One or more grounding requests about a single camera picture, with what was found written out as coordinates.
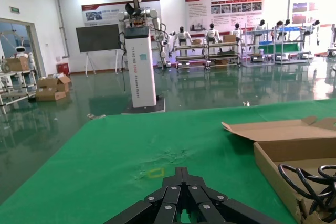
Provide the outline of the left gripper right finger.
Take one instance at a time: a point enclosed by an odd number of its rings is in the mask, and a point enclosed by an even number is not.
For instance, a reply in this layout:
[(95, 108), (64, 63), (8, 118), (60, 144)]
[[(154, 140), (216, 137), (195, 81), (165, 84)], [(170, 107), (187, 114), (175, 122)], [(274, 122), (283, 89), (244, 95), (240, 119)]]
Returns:
[(192, 223), (279, 223), (205, 185), (202, 177), (182, 168), (182, 201)]

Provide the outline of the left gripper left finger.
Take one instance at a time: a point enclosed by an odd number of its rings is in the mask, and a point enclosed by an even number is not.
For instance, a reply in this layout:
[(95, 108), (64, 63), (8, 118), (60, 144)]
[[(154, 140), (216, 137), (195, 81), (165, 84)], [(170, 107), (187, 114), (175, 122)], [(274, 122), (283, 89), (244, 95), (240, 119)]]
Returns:
[(175, 175), (165, 177), (162, 187), (120, 212), (106, 223), (155, 223), (171, 217), (168, 221), (173, 223), (176, 219), (178, 204), (181, 197), (183, 183), (183, 168), (177, 167)]

